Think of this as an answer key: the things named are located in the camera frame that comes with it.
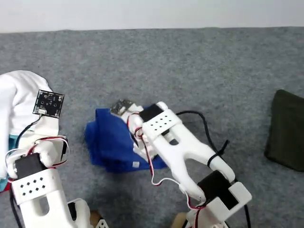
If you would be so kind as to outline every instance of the white wire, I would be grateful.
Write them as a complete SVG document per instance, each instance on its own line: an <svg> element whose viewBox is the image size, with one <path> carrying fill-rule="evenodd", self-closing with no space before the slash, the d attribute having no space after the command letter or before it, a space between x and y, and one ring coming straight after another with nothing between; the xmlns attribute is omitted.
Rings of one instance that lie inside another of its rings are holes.
<svg viewBox="0 0 304 228"><path fill-rule="evenodd" d="M149 163L149 165L151 166L151 172L152 172L151 183L152 183L152 185L154 185L154 186L160 186L161 183L162 183L163 181L173 181L174 183L176 183L177 185L179 185L179 183L178 183L176 180L174 180L174 179L172 179L172 178L168 178L168 177L165 177L165 178L161 179L159 182L154 183L153 180L154 180L154 175L155 175L155 174L154 174L153 163L152 163L152 161L151 161L151 157L150 157L150 155L149 155L147 146L146 146L145 142L143 141L143 139L142 139L142 142L143 142L144 148L145 148L145 150L146 150L146 154L147 154L147 158L148 158L148 163Z"/></svg>
<svg viewBox="0 0 304 228"><path fill-rule="evenodd" d="M51 141L51 140L61 140L61 141L63 141L65 144L66 144L66 147L67 147L67 153L66 153L66 159L63 161L63 162L67 162L67 159L68 159L68 157L69 157L69 155L70 155L70 153L71 153L71 150L70 150L70 147L69 147L69 145L68 145L68 142L67 142L67 140L65 140L64 138L62 138L62 137L54 137L54 138L46 138L46 139L37 139L36 141L35 141L35 143L36 142L38 142L38 141Z"/></svg>
<svg viewBox="0 0 304 228"><path fill-rule="evenodd" d="M12 154L13 154L12 152L15 152L15 151L18 151L18 150L24 150L24 149L15 148L15 149L12 149L12 150L7 151L7 153L6 153L6 155L5 155L5 168L6 168L6 172L8 171L8 163L7 163L7 157L8 157L8 155L12 155Z"/></svg>

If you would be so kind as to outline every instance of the black wire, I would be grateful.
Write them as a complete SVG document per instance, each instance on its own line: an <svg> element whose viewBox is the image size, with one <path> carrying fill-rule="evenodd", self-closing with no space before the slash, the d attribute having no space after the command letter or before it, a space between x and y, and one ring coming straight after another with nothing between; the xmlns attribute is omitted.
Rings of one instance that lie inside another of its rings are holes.
<svg viewBox="0 0 304 228"><path fill-rule="evenodd" d="M13 211L15 220L17 222L18 228L22 228L22 224L20 222L20 218L17 214L16 208L15 208L15 199L14 199L14 193L13 193L13 189L12 187L9 190L9 200L10 200L10 206L11 206L11 210Z"/></svg>
<svg viewBox="0 0 304 228"><path fill-rule="evenodd" d="M218 151L217 148L215 147L213 141L211 140L211 137L209 134L209 129L208 129L208 124L207 124L207 121L206 121L203 113L198 112L198 111L193 111L193 110L187 110L187 111L182 111L182 112L176 113L176 115L181 115L181 114L186 114L186 113L197 114L202 118L208 143L209 143L210 147L216 152L216 154L213 156L213 158L216 156L221 156L224 153L225 148L229 144L229 140L226 140L224 145L222 146L222 148ZM249 214L249 209L248 209L247 204L244 205L244 210L245 210L245 215L246 215L247 227L251 228L250 214Z"/></svg>
<svg viewBox="0 0 304 228"><path fill-rule="evenodd" d="M208 143L210 145L210 147L215 151L215 152L218 152L217 148L215 147L213 141L211 140L211 137L210 137L210 134L209 134L209 129L208 129L208 124L207 124L207 121L203 115L203 113L200 113L198 111L193 111L193 110L187 110L187 111L182 111L182 112L179 112L179 113L176 113L176 115L182 115L182 114L186 114L186 113L192 113L192 114L197 114L199 115L202 120L203 120L203 123L204 123L204 128L205 128L205 132L206 132L206 137L207 137L207 140L208 140Z"/></svg>
<svg viewBox="0 0 304 228"><path fill-rule="evenodd" d="M250 221L249 209L248 209L247 204L244 206L244 209L245 209L247 227L248 227L248 228L251 228L251 221Z"/></svg>
<svg viewBox="0 0 304 228"><path fill-rule="evenodd" d="M38 118L36 121L32 122L31 124L29 124L28 126L26 126L26 127L22 130L22 132L18 135L18 137L17 137L17 139L16 139L16 148L18 148L18 146L19 146L19 141L20 141L20 138L22 137L22 135L23 135L31 126L37 124L38 121L41 119L42 116L43 116L43 115L40 115L39 118Z"/></svg>

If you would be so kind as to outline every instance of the wooden block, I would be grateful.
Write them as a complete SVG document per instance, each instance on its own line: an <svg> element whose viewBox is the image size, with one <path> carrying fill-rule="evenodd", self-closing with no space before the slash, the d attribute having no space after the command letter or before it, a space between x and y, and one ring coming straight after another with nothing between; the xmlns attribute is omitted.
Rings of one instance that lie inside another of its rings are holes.
<svg viewBox="0 0 304 228"><path fill-rule="evenodd" d="M186 221L186 215L187 215L187 213L185 213L185 212L178 213L173 221L171 228L182 228L182 226L184 225L184 223Z"/></svg>

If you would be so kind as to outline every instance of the white wall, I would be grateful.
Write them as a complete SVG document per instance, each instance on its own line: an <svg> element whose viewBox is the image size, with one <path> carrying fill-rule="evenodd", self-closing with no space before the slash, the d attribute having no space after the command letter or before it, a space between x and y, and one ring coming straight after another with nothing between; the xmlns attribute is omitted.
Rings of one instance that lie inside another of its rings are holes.
<svg viewBox="0 0 304 228"><path fill-rule="evenodd" d="M0 32L304 26L303 0L0 0Z"/></svg>

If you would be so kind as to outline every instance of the white label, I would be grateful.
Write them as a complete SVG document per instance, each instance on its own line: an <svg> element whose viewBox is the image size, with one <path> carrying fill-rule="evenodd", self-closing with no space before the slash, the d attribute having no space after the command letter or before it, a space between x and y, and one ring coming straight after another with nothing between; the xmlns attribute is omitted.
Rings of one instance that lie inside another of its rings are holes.
<svg viewBox="0 0 304 228"><path fill-rule="evenodd" d="M133 161L133 168L138 168L139 167L139 161Z"/></svg>

